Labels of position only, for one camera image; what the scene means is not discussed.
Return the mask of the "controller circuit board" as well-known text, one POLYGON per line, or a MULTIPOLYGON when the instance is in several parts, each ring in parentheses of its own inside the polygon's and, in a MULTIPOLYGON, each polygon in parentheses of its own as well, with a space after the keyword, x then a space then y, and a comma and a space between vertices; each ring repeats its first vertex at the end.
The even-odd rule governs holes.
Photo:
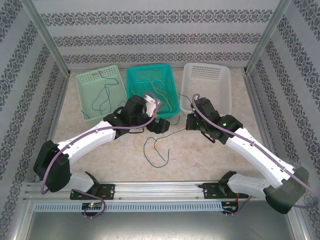
POLYGON ((101 211, 103 209, 103 204, 101 202, 85 202, 81 205, 81 210, 87 211, 101 211))
POLYGON ((234 214, 239 210, 239 201, 223 201, 221 203, 223 213, 234 214))

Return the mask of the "aluminium left frame post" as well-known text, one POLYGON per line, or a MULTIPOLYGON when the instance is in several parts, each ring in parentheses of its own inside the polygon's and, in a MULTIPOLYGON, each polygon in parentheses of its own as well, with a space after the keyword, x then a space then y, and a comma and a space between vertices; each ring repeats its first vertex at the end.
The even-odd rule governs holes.
POLYGON ((60 70, 65 76, 70 75, 70 69, 67 66, 59 48, 57 47, 54 38, 52 37, 48 27, 46 26, 41 14, 38 12, 33 0, 20 0, 23 8, 27 12, 34 26, 36 27, 38 33, 40 34, 42 40, 48 47, 50 53, 52 54, 55 62, 58 64, 60 70))

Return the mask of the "aluminium right side rail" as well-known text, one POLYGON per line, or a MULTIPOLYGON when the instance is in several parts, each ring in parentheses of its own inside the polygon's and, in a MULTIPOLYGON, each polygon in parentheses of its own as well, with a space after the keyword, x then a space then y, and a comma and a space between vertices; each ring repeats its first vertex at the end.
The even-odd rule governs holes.
POLYGON ((244 79, 244 84, 248 93, 248 97, 252 106, 253 114, 257 123, 257 128, 261 137, 262 144, 273 154, 276 154, 273 142, 268 130, 267 122, 264 117, 263 109, 260 105, 256 89, 254 87, 252 78, 250 75, 242 71, 242 76, 244 79))

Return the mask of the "aluminium left side rail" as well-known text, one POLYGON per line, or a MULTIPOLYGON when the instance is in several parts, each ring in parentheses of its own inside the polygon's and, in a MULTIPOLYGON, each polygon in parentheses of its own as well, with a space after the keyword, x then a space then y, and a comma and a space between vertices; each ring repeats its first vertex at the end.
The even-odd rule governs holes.
POLYGON ((42 145, 48 140, 53 140, 55 137, 70 76, 70 74, 67 74, 64 77, 59 76, 55 82, 51 83, 45 89, 44 94, 41 97, 39 108, 37 110, 39 117, 36 119, 36 126, 39 132, 36 137, 29 165, 31 174, 30 180, 32 182, 37 182, 39 180, 33 170, 33 167, 42 145))

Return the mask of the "aluminium frame post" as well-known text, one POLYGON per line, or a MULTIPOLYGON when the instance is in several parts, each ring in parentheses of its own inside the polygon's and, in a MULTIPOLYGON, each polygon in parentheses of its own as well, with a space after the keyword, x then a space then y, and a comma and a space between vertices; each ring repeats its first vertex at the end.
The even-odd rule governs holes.
POLYGON ((247 65, 244 67, 242 73, 248 75, 256 65, 259 57, 261 56, 265 46, 269 42, 271 36, 273 35, 277 25, 285 14, 287 8, 289 7, 292 0, 279 0, 277 7, 275 8, 270 20, 264 29, 256 47, 254 48, 251 57, 248 60, 247 65))
POLYGON ((52 37, 48 27, 46 26, 41 14, 38 12, 33 0, 20 0, 23 8, 27 12, 34 26, 36 27, 38 33, 40 34, 42 40, 48 47, 50 53, 52 54, 55 62, 58 64, 60 70, 65 76, 70 75, 70 69, 67 66, 59 48, 57 47, 54 38, 52 37))

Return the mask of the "right controller circuit board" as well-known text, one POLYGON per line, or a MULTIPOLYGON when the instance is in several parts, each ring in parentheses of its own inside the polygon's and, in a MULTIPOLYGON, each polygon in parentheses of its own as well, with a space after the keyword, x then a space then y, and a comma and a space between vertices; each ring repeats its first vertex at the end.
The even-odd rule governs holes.
POLYGON ((239 201, 223 201, 221 203, 223 213, 234 214, 239 210, 239 201))

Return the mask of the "teal plastic basket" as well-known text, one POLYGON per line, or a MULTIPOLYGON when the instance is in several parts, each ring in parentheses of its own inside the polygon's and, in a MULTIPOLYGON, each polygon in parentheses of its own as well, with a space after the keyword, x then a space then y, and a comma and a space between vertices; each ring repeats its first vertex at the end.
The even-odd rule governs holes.
POLYGON ((174 75, 168 64, 141 65, 127 69, 127 97, 143 97, 147 91, 162 101, 158 110, 160 118, 170 119, 180 112, 174 75))

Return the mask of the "grey metal front panel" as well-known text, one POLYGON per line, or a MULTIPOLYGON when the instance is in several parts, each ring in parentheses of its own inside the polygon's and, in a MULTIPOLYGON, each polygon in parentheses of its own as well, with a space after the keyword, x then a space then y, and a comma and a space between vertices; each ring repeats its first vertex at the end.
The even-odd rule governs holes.
POLYGON ((25 240, 309 240, 287 217, 269 211, 238 216, 218 212, 37 212, 25 240))

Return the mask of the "left controller circuit board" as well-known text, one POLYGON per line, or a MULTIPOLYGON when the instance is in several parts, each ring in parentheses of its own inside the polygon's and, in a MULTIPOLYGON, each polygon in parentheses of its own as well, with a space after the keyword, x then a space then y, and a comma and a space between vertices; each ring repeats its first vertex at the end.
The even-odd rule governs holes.
POLYGON ((101 211, 103 209, 103 204, 101 202, 85 202, 81 205, 81 210, 87 211, 101 211))

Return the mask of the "light green plastic basket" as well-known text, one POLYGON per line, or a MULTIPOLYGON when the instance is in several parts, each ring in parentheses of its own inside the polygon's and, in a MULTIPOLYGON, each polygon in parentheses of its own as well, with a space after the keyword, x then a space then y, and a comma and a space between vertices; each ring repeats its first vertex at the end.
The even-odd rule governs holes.
POLYGON ((90 126, 127 102, 127 92, 116 65, 78 74, 76 84, 80 111, 90 126))

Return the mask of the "aluminium right frame post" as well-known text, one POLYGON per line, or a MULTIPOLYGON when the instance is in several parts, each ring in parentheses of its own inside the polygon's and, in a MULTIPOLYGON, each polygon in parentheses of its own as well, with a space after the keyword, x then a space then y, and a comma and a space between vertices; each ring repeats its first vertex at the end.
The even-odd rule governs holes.
POLYGON ((289 7, 292 0, 279 0, 277 7, 275 8, 270 20, 264 29, 256 47, 254 48, 251 57, 248 60, 247 65, 244 67, 242 73, 248 75, 256 65, 259 57, 261 56, 265 46, 269 42, 271 36, 273 35, 277 25, 285 14, 287 8, 289 7))

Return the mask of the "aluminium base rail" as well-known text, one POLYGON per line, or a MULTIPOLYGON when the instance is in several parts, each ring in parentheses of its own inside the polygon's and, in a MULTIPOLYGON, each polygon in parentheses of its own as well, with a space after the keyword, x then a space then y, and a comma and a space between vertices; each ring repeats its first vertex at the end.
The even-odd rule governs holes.
MULTIPOLYGON (((109 201, 193 201, 204 200, 204 190, 197 181, 178 182, 103 182, 100 197, 109 201)), ((40 183, 29 183, 23 199, 33 201, 67 201, 70 199, 71 188, 63 188, 57 192, 40 193, 40 183)), ((213 198, 212 200, 227 200, 227 198, 213 198)))

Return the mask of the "white plastic basket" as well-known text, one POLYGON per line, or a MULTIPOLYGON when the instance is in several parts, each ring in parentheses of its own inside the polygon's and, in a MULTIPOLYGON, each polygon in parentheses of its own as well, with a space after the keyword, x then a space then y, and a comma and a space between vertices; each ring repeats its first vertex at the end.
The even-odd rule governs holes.
POLYGON ((232 113, 231 72, 226 66, 209 63, 186 63, 183 68, 180 91, 180 110, 192 111, 192 96, 199 94, 210 100, 220 115, 232 113))

